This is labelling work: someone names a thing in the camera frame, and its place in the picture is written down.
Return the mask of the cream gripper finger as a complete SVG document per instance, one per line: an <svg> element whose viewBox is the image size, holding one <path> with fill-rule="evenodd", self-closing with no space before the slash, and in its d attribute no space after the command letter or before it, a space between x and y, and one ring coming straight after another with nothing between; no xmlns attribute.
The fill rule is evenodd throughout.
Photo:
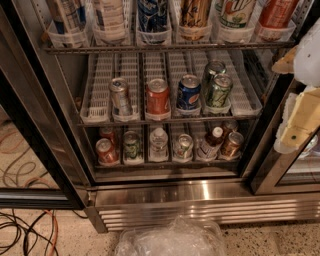
<svg viewBox="0 0 320 256"><path fill-rule="evenodd" d="M290 49L282 58L276 61L272 66L272 71L277 74L293 74L293 62L297 47Z"/></svg>
<svg viewBox="0 0 320 256"><path fill-rule="evenodd" d="M298 149L320 126L320 88L307 87L295 100L280 141Z"/></svg>

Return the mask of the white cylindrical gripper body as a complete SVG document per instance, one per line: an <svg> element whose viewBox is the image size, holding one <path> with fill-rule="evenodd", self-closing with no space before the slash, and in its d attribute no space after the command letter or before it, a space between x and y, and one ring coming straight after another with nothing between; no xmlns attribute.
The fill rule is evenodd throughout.
<svg viewBox="0 0 320 256"><path fill-rule="evenodd" d="M301 95L290 93L282 115L282 123L279 125L273 148L280 154L290 154L301 145Z"/></svg>

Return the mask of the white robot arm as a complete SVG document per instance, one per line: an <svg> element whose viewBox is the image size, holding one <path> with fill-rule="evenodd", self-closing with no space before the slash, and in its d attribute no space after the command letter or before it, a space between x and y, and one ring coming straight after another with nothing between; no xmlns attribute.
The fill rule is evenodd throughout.
<svg viewBox="0 0 320 256"><path fill-rule="evenodd" d="M274 149L289 154L320 126L320 18L272 70L278 74L293 74L297 82L306 86L302 93L288 96L276 133Z"/></svg>

